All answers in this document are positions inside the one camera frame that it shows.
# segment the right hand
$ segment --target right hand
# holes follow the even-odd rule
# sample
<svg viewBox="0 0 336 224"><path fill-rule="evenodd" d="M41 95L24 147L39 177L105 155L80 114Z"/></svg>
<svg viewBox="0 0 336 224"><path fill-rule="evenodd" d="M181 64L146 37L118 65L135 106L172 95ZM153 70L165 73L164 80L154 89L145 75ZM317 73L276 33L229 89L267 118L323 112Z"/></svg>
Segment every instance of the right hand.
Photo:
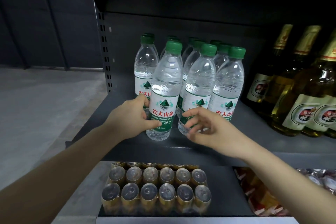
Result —
<svg viewBox="0 0 336 224"><path fill-rule="evenodd" d="M226 156L242 159L255 144L225 118L203 107L190 109L182 116L194 116L184 125L186 128L195 125L187 134L188 139Z"/></svg>

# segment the dark gray shelf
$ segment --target dark gray shelf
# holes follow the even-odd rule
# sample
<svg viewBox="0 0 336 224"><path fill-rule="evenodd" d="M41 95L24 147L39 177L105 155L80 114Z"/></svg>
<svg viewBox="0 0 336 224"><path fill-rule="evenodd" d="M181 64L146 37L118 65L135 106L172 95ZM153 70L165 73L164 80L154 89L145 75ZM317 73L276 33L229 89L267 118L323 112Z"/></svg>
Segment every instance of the dark gray shelf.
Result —
<svg viewBox="0 0 336 224"><path fill-rule="evenodd" d="M211 191L211 204L204 216L256 217L247 203L247 198L232 167L200 166L200 168L207 174L208 187ZM106 216L101 208L98 217ZM172 212L169 216L173 217L177 214ZM197 215L185 214L184 216L195 217Z"/></svg>
<svg viewBox="0 0 336 224"><path fill-rule="evenodd" d="M103 124L108 114L125 100L133 99L134 76L112 74L111 93L96 109L72 143L91 129ZM212 149L196 145L182 135L174 119L170 137L165 141L150 140L145 132L127 139L113 148L103 160L156 163L180 163L215 166L245 166L240 160L225 157ZM292 167L336 168L336 140L329 137L310 138L304 135L286 137L271 129L249 107L239 102L232 118L241 132L273 152Z"/></svg>

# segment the left hand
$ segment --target left hand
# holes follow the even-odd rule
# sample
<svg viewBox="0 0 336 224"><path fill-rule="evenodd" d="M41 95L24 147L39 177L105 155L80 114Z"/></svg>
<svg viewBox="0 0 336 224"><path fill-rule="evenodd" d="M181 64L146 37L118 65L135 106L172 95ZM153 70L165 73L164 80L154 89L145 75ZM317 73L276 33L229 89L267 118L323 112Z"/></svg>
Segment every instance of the left hand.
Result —
<svg viewBox="0 0 336 224"><path fill-rule="evenodd" d="M121 140L135 137L147 129L160 127L160 121L146 120L144 105L148 107L149 100L143 94L125 101L109 114L103 126Z"/></svg>

